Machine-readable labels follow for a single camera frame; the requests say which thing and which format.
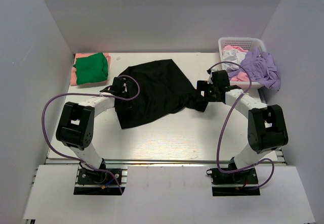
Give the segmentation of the black t shirt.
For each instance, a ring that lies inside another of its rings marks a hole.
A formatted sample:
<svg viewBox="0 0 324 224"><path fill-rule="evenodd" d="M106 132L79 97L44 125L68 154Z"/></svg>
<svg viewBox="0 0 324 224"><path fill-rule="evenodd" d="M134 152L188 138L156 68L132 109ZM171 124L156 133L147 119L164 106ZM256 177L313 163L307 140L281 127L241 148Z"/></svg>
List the black t shirt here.
<svg viewBox="0 0 324 224"><path fill-rule="evenodd" d="M115 111L122 129L138 127L175 114L183 108L204 112L208 102L172 59L129 66L121 75L127 80L128 98L115 100Z"/></svg>

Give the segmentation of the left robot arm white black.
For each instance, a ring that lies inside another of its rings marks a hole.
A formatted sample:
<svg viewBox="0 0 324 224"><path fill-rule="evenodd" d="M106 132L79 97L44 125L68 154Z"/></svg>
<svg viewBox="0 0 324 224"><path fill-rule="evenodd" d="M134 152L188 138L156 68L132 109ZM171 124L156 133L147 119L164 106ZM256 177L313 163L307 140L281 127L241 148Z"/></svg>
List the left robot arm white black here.
<svg viewBox="0 0 324 224"><path fill-rule="evenodd" d="M114 107L114 98L99 96L81 103L67 102L58 123L56 139L74 152L81 167L90 170L96 183L106 180L104 160L92 144L95 117Z"/></svg>

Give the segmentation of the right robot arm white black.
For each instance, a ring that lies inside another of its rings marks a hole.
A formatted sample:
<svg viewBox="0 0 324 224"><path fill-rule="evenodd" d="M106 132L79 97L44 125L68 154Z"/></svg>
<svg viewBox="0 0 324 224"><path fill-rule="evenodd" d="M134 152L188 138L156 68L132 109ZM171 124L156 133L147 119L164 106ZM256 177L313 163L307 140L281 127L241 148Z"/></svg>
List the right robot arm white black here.
<svg viewBox="0 0 324 224"><path fill-rule="evenodd" d="M247 90L230 85L225 70L210 72L210 80L199 80L197 91L204 92L208 102L222 102L231 107L222 126L217 144L216 161L221 173L240 183L247 177L247 169L271 161L265 156L288 143L288 132L282 108L279 105L267 105L248 95ZM231 113L236 110L248 120L248 143L231 159L228 169L222 169L219 163L221 141Z"/></svg>

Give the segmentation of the pink t shirt in basket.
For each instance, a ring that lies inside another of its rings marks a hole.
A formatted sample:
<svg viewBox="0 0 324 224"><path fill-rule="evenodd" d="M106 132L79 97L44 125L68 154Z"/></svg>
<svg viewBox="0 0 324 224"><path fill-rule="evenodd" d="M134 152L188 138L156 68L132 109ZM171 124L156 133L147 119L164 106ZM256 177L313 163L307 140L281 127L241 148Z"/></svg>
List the pink t shirt in basket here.
<svg viewBox="0 0 324 224"><path fill-rule="evenodd" d="M222 61L230 61L238 65L245 59L247 50L242 49L239 46L227 45L222 50L223 59ZM229 74L231 81L249 81L247 74L240 71L240 67L231 63L224 63L224 69Z"/></svg>

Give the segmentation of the folded green t shirt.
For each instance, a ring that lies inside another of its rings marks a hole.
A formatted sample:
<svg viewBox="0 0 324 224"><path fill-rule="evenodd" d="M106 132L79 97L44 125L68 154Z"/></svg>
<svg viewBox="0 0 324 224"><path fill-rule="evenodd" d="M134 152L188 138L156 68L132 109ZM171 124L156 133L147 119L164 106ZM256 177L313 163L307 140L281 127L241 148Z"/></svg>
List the folded green t shirt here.
<svg viewBox="0 0 324 224"><path fill-rule="evenodd" d="M99 83L108 79L108 57L103 53L78 57L73 68L75 69L76 85Z"/></svg>

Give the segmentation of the white t shirt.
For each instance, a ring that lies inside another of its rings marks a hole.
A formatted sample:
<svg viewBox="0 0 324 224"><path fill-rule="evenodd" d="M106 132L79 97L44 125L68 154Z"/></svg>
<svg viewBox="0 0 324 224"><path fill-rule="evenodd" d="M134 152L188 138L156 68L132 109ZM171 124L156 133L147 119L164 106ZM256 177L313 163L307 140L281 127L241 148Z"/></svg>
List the white t shirt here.
<svg viewBox="0 0 324 224"><path fill-rule="evenodd" d="M247 51L242 52L237 49L224 50L223 61L229 61L240 65L242 60L246 57L246 54ZM227 72L232 72L239 69L239 66L231 63L224 63L223 66Z"/></svg>

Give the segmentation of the folded salmon pink t shirt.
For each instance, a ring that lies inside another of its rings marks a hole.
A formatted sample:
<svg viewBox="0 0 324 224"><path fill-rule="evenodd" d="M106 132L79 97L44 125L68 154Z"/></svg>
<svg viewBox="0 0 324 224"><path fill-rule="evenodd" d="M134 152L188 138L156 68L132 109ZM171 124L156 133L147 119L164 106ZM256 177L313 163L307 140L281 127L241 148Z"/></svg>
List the folded salmon pink t shirt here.
<svg viewBox="0 0 324 224"><path fill-rule="evenodd" d="M89 56L94 55L94 54L95 53L76 53L75 56L74 56L73 65L76 63L78 58L85 58L85 57L89 57ZM103 55L107 59L108 71L109 71L110 70L110 64L111 64L111 56L109 55L109 53L103 53ZM77 81L76 68L72 67L71 76L70 76L70 85L71 86L77 86L76 81Z"/></svg>

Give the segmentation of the purple t shirt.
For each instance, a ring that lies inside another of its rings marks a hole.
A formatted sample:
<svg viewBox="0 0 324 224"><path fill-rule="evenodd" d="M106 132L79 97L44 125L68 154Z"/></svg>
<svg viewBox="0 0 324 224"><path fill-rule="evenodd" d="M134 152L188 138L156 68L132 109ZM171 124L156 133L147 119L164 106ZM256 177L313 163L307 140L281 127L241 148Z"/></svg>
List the purple t shirt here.
<svg viewBox="0 0 324 224"><path fill-rule="evenodd" d="M249 74L253 82L268 89L279 90L281 80L271 53L261 52L259 48L248 51L241 66Z"/></svg>

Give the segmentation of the white plastic laundry basket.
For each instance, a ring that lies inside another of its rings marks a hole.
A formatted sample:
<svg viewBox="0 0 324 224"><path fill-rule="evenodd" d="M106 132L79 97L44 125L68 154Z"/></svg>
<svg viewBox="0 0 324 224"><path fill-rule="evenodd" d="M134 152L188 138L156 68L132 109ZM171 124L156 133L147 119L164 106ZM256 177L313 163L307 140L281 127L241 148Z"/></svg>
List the white plastic laundry basket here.
<svg viewBox="0 0 324 224"><path fill-rule="evenodd" d="M227 45L230 46L239 46L244 50L254 50L255 48L259 49L259 52L266 52L266 48L264 46L264 43L262 40L258 38L250 38L250 37L221 37L218 40L218 46L219 46L219 54L220 54L220 60L224 61L223 59L223 48ZM247 81L230 81L231 85L238 85L241 88L247 88L249 86L249 83ZM259 89L263 87L258 82L252 82L252 89Z"/></svg>

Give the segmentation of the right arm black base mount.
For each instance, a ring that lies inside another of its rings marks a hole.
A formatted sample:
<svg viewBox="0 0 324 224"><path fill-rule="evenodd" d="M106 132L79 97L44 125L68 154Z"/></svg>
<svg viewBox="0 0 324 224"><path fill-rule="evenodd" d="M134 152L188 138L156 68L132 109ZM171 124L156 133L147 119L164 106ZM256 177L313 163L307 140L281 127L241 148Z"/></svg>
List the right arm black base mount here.
<svg viewBox="0 0 324 224"><path fill-rule="evenodd" d="M212 183L215 185L256 185L258 178L256 170L250 168L236 173L222 173L218 168L210 168L206 174L212 178Z"/></svg>

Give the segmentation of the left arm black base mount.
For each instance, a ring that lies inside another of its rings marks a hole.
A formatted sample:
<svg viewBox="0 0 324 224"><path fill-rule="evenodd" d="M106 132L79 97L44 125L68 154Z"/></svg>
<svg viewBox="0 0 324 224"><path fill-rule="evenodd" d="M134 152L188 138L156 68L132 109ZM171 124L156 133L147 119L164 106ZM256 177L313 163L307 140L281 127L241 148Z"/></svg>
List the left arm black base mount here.
<svg viewBox="0 0 324 224"><path fill-rule="evenodd" d="M78 171L76 175L76 185L81 187L90 186L106 186L106 187L116 187L117 183L114 178L117 179L121 187L126 185L127 181L127 169L126 168L108 168L112 175L106 172L93 171L82 167L80 164L78 166Z"/></svg>

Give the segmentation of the aluminium rail at table edge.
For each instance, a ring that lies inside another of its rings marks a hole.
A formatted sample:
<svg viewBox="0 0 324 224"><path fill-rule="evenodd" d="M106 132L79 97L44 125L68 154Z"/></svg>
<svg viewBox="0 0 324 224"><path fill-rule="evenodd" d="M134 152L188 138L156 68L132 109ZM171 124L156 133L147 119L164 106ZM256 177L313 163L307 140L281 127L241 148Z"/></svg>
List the aluminium rail at table edge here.
<svg viewBox="0 0 324 224"><path fill-rule="evenodd" d="M77 164L76 160L71 160L67 158L50 158L49 154L51 150L48 152L48 156L46 157L45 164ZM284 158L282 150L275 151L277 156L277 161L274 161L276 165L287 165L287 162ZM125 165L152 165L152 164L216 164L216 160L131 160L131 159L106 159L106 164L125 164Z"/></svg>

